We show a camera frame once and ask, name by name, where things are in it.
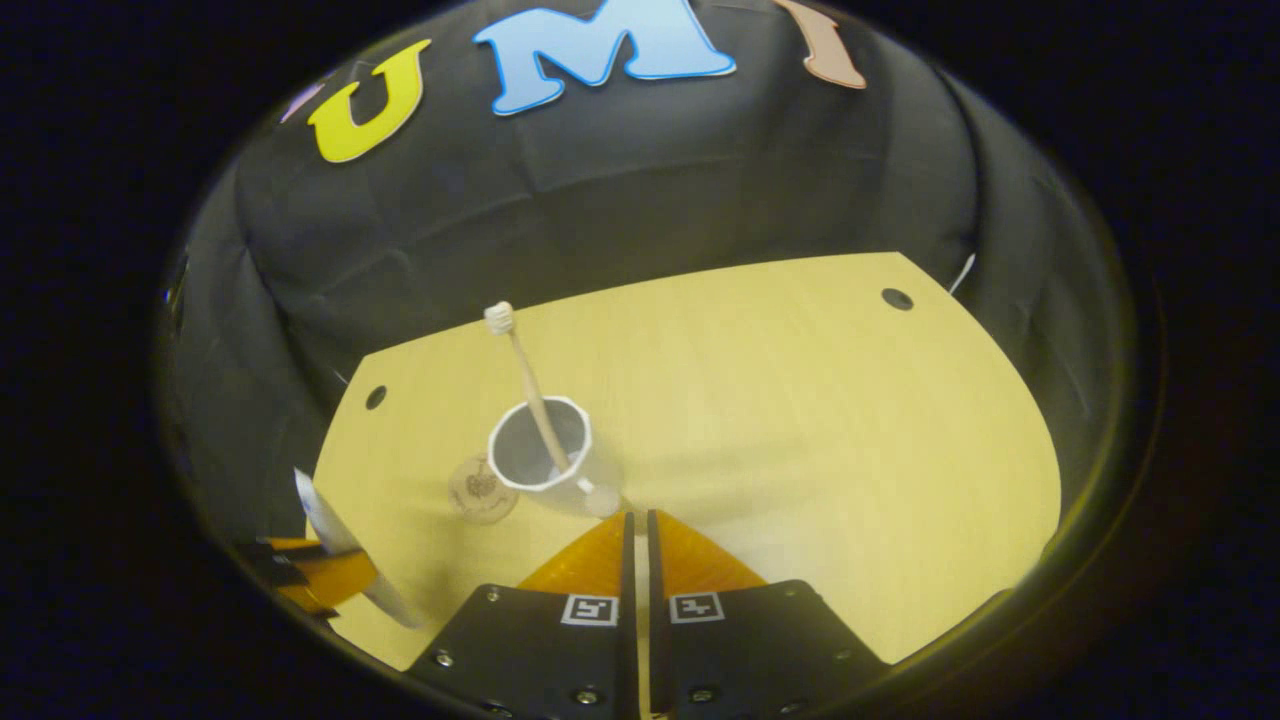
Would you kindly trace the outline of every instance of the coaster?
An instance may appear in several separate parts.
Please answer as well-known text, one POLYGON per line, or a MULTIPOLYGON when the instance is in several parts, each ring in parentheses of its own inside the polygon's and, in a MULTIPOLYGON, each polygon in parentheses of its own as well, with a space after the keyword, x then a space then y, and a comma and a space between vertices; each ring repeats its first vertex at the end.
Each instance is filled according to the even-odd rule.
POLYGON ((475 455, 449 478, 449 502, 463 520, 477 525, 502 520, 520 500, 520 492, 502 484, 488 460, 484 454, 475 455))

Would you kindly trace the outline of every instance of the yellow table surface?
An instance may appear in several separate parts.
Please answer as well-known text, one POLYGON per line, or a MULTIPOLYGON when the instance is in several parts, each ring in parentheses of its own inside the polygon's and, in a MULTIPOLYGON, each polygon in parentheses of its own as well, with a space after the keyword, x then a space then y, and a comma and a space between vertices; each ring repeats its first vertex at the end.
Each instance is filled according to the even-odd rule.
MULTIPOLYGON (((404 629, 362 596, 338 609, 333 628, 397 669, 476 585, 517 584, 595 523, 522 497, 498 524, 471 525, 449 505, 451 473, 524 400, 483 310, 366 356, 316 469, 316 488, 429 619, 404 629), (387 397, 367 410, 378 386, 387 397)), ((1057 461, 1030 392, 900 254, 663 278, 517 307, 516 323, 543 392, 591 415, 640 512, 671 512, 768 582, 806 580, 886 662, 1018 583, 1056 529, 1057 461), (914 309, 890 306, 886 287, 914 309)))

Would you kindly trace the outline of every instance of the letter m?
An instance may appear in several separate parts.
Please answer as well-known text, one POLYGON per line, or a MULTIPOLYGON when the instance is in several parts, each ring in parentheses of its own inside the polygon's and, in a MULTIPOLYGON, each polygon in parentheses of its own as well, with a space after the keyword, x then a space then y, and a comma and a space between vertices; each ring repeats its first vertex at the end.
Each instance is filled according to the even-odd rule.
POLYGON ((635 56, 623 69, 634 78, 723 76, 735 69, 733 58, 712 46, 689 0, 605 0, 590 20, 541 8, 525 10, 472 40, 492 45, 498 60, 502 95, 493 111, 513 115, 564 92, 562 81, 543 74, 541 60, 586 85, 604 85, 628 35, 635 56))

